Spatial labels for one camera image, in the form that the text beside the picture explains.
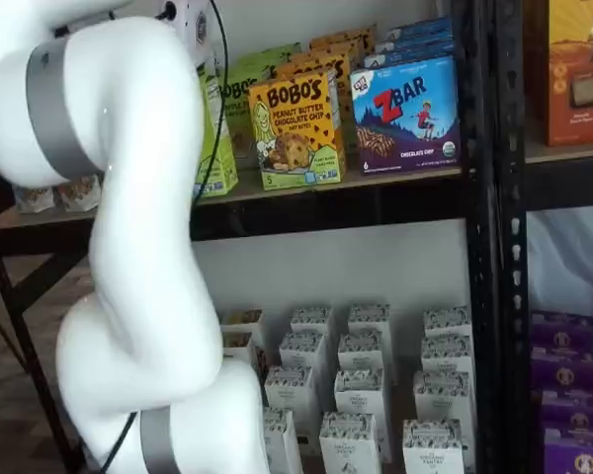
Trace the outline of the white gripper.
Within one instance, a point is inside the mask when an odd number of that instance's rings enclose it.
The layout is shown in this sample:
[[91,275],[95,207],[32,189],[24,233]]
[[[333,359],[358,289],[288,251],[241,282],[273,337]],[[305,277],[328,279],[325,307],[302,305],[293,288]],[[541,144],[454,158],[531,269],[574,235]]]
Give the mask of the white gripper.
[[174,0],[175,16],[169,21],[186,47],[200,78],[216,77],[218,61],[212,57],[209,0]]

